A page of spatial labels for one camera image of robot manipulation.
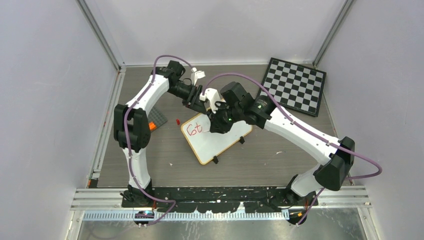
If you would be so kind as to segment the white whiteboard orange frame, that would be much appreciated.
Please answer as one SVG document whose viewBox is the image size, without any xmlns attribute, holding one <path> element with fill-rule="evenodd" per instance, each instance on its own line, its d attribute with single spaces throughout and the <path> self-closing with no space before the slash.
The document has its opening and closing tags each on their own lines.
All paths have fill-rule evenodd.
<svg viewBox="0 0 424 240">
<path fill-rule="evenodd" d="M 218 162 L 218 156 L 236 143 L 241 143 L 253 126 L 244 121 L 235 123 L 225 134 L 210 132 L 210 120 L 199 113 L 181 124 L 180 130 L 201 165 Z"/>
</svg>

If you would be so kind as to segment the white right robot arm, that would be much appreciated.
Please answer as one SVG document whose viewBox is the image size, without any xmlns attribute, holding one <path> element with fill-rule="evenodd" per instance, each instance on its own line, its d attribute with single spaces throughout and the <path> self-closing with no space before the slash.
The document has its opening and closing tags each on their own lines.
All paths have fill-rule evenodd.
<svg viewBox="0 0 424 240">
<path fill-rule="evenodd" d="M 282 136 L 317 161 L 312 169 L 293 176 L 282 191 L 287 205 L 299 205 L 309 193 L 318 189 L 340 190 L 353 166 L 352 154 L 339 149 L 353 150 L 355 142 L 351 138 L 338 139 L 311 126 L 303 126 L 302 121 L 286 113 L 270 96 L 253 98 L 238 82 L 230 82 L 220 91 L 208 88 L 199 99 L 209 102 L 206 114 L 210 132 L 226 134 L 233 124 L 245 122 Z"/>
</svg>

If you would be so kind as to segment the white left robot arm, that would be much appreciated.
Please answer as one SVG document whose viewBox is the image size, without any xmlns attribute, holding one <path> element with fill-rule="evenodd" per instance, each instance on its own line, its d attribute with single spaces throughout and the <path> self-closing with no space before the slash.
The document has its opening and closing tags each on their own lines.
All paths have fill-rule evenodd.
<svg viewBox="0 0 424 240">
<path fill-rule="evenodd" d="M 113 111 L 113 137 L 122 148 L 129 172 L 127 190 L 121 195 L 129 203 L 148 207 L 153 202 L 152 179 L 148 173 L 146 148 L 151 138 L 148 116 L 165 93 L 182 100 L 182 104 L 198 113 L 206 113 L 200 99 L 203 87 L 197 80 L 206 76 L 204 71 L 191 68 L 190 84 L 181 77 L 185 68 L 171 60 L 166 67 L 156 66 L 139 93 L 126 104 L 117 104 Z"/>
</svg>

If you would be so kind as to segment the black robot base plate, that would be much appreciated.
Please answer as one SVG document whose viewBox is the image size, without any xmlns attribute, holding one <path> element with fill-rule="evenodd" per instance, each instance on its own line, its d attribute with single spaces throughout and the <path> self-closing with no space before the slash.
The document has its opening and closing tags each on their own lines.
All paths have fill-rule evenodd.
<svg viewBox="0 0 424 240">
<path fill-rule="evenodd" d="M 205 214 L 210 211 L 234 213 L 243 207 L 246 213 L 276 213 L 282 209 L 305 209 L 313 204 L 315 192 L 305 197 L 289 197 L 284 187 L 233 186 L 233 187 L 154 187 L 147 190 L 151 199 L 140 190 L 128 187 L 121 192 L 123 208 L 150 208 L 160 213 Z"/>
</svg>

